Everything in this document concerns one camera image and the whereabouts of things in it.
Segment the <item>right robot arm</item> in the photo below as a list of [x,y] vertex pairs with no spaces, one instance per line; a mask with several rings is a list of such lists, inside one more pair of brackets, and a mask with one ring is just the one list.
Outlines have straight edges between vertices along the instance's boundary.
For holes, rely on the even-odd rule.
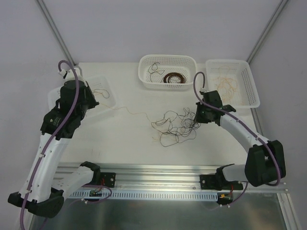
[[229,164],[216,170],[215,183],[221,189],[234,181],[254,187],[277,186],[286,176],[284,149],[280,141],[270,141],[251,128],[239,117],[231,105],[223,105],[218,91],[199,92],[194,121],[200,124],[215,123],[243,147],[247,153],[245,164]]

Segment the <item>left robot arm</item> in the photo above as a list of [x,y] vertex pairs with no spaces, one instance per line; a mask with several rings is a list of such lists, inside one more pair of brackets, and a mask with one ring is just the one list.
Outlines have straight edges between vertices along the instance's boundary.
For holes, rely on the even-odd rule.
[[85,184],[100,184],[100,167],[85,161],[76,172],[54,182],[54,174],[64,150],[75,130],[81,125],[86,112],[95,108],[96,101],[86,81],[68,80],[60,89],[60,98],[43,119],[39,149],[35,157],[41,160],[33,165],[22,189],[11,193],[8,203],[25,207],[30,213],[53,218],[61,210],[67,197]]

